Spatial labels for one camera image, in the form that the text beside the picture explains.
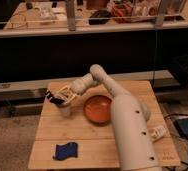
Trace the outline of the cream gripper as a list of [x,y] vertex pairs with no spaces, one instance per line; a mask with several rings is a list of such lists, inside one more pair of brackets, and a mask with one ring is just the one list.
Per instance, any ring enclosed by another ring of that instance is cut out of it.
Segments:
[[67,106],[76,98],[76,94],[71,90],[71,87],[67,85],[55,93],[55,98],[58,100],[60,106]]

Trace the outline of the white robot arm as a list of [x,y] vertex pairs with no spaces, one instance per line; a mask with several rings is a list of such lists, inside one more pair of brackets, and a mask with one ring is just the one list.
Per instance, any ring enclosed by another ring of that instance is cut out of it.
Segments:
[[111,122],[121,171],[162,171],[147,129],[145,105],[100,65],[92,65],[88,74],[56,91],[55,96],[62,99],[61,106],[67,106],[96,84],[102,84],[113,97]]

